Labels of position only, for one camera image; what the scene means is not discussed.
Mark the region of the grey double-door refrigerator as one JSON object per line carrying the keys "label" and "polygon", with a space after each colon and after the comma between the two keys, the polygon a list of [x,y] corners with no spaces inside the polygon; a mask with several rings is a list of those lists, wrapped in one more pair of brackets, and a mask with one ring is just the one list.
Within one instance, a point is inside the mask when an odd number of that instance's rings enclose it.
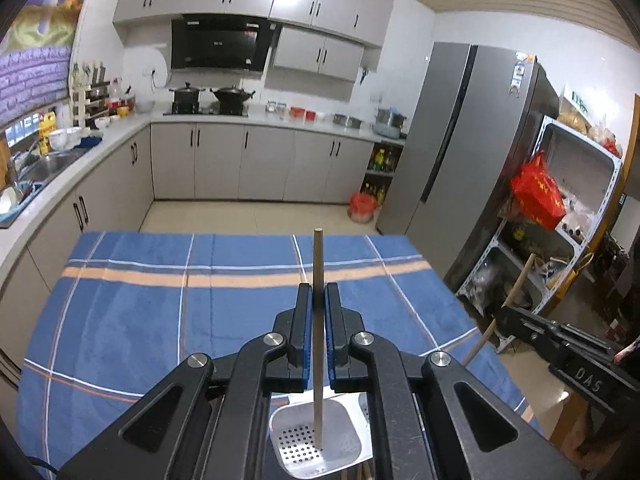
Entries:
{"label": "grey double-door refrigerator", "polygon": [[488,247],[510,179],[559,98],[535,55],[438,42],[376,227],[404,234],[452,292]]}

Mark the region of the black range hood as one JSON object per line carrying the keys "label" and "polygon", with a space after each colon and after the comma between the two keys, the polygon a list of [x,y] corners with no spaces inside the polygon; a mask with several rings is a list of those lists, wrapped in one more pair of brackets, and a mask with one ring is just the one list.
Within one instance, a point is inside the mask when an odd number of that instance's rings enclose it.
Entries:
{"label": "black range hood", "polygon": [[170,67],[261,73],[276,30],[268,18],[184,14],[171,21]]}

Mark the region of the stainless kitchen sink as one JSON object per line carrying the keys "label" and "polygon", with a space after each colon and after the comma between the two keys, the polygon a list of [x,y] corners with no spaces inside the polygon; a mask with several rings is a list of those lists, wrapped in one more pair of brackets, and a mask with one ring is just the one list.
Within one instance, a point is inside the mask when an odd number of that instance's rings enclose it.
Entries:
{"label": "stainless kitchen sink", "polygon": [[10,158],[6,166],[6,183],[18,185],[20,182],[47,183],[60,172],[80,159],[83,150],[70,150],[47,155],[18,154]]}

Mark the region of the landscape window blind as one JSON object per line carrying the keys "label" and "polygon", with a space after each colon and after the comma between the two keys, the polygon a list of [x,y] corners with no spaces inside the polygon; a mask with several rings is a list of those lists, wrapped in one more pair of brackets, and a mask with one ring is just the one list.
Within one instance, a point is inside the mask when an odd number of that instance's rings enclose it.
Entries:
{"label": "landscape window blind", "polygon": [[27,0],[1,40],[1,123],[68,97],[70,57],[85,0]]}

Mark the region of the grey lower cabinets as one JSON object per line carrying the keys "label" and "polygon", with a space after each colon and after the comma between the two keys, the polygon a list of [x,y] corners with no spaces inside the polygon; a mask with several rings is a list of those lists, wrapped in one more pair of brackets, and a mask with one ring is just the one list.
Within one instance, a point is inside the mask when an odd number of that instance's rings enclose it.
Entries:
{"label": "grey lower cabinets", "polygon": [[365,177],[389,177],[398,141],[371,130],[258,119],[139,117],[25,200],[1,231],[1,349],[24,358],[35,322],[85,231],[137,231],[157,200],[347,203]]}

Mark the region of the black wok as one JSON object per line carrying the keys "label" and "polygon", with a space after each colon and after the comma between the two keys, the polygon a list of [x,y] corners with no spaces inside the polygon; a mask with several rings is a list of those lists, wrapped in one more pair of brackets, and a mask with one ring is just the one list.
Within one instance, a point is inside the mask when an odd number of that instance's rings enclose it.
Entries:
{"label": "black wok", "polygon": [[212,89],[212,92],[218,101],[218,113],[229,116],[243,116],[245,103],[255,94],[254,91],[246,91],[238,87]]}

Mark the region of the white metal storage shelf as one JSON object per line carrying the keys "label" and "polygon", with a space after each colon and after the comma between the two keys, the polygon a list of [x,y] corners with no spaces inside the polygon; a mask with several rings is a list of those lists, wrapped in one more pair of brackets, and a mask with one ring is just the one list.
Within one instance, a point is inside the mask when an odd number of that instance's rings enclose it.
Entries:
{"label": "white metal storage shelf", "polygon": [[546,117],[532,156],[508,182],[488,246],[457,297],[490,320],[514,286],[513,303],[543,314],[585,270],[591,244],[612,196],[623,157],[601,140]]}

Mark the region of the black cooking pot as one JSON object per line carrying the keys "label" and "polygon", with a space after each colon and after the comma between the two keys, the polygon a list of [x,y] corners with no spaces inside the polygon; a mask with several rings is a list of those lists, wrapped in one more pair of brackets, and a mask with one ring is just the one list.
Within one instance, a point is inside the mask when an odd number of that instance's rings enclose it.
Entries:
{"label": "black cooking pot", "polygon": [[186,82],[183,87],[170,89],[174,95],[171,104],[171,113],[174,115],[198,114],[200,111],[201,88],[193,87],[190,82]]}

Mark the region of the steel steamer pot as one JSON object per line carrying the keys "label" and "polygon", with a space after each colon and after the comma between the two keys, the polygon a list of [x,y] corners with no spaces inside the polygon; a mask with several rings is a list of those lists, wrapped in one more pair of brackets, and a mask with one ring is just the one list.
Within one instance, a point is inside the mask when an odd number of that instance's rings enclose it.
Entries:
{"label": "steel steamer pot", "polygon": [[379,108],[372,129],[379,136],[399,139],[405,120],[405,116],[400,114],[396,108]]}

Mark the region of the wooden chopstick one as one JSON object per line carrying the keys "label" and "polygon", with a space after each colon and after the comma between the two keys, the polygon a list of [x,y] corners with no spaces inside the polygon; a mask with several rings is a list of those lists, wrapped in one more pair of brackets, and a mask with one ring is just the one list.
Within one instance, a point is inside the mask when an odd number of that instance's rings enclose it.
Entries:
{"label": "wooden chopstick one", "polygon": [[322,402],[323,402],[323,230],[314,229],[314,265],[312,266],[312,380],[314,381],[314,447],[322,449]]}

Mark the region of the wooden chopstick two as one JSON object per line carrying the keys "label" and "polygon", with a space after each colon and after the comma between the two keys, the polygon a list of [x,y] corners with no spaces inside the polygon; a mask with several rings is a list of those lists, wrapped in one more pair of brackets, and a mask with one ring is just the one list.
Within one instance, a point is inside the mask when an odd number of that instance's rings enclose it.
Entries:
{"label": "wooden chopstick two", "polygon": [[498,312],[495,314],[494,319],[491,321],[489,326],[486,328],[486,330],[484,331],[483,335],[480,336],[480,340],[477,341],[476,344],[474,344],[474,347],[470,350],[470,352],[462,360],[462,362],[461,362],[462,366],[467,367],[473,361],[473,359],[480,353],[480,350],[483,349],[484,345],[488,343],[488,340],[490,339],[491,335],[493,333],[495,333],[495,330],[496,330],[497,325],[498,325],[498,314],[505,307],[510,307],[510,305],[513,304],[513,300],[515,299],[515,296],[522,289],[522,287],[523,287],[523,285],[524,285],[524,283],[526,281],[526,278],[528,277],[529,271],[532,270],[532,266],[534,264],[535,258],[536,258],[536,255],[533,252],[531,252],[529,254],[528,259],[526,260],[526,263],[523,266],[523,269],[521,270],[520,274],[518,274],[518,278],[516,279],[516,281],[513,284],[510,292],[508,293],[508,296],[506,296],[506,300],[503,301],[503,304],[500,307],[500,309],[498,310]]}

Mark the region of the red plastic bag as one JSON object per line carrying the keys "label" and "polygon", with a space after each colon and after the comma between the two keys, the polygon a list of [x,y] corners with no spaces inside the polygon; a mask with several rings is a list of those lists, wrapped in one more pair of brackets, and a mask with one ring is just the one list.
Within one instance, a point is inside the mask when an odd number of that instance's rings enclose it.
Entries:
{"label": "red plastic bag", "polygon": [[546,153],[537,152],[510,180],[512,198],[521,216],[553,231],[566,215],[562,195],[550,174]]}

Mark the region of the white two-compartment utensil holder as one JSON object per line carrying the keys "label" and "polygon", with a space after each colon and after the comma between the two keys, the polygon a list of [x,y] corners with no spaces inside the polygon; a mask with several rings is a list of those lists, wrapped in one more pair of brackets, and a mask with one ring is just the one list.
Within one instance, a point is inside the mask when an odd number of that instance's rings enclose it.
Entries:
{"label": "white two-compartment utensil holder", "polygon": [[327,474],[370,476],[372,460],[367,395],[323,389],[322,421],[314,417],[314,393],[278,394],[269,437],[280,466],[296,479]]}

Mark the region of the red waste bin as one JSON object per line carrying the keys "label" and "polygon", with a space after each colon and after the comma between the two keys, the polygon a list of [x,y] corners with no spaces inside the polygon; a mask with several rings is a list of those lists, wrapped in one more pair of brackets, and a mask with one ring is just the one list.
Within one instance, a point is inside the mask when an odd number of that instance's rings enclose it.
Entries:
{"label": "red waste bin", "polygon": [[367,193],[354,193],[349,199],[348,216],[356,223],[369,223],[378,209],[378,201]]}

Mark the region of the blue plaid tablecloth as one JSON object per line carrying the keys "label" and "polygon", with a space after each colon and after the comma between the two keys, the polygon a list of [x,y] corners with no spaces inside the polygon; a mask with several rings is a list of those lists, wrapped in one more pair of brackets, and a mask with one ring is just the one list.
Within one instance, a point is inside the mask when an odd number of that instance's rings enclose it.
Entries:
{"label": "blue plaid tablecloth", "polygon": [[[18,444],[50,476],[190,354],[221,358],[268,332],[311,258],[307,235],[83,235],[26,351]],[[478,341],[405,237],[330,236],[324,268],[343,306],[401,351],[461,359]]]}

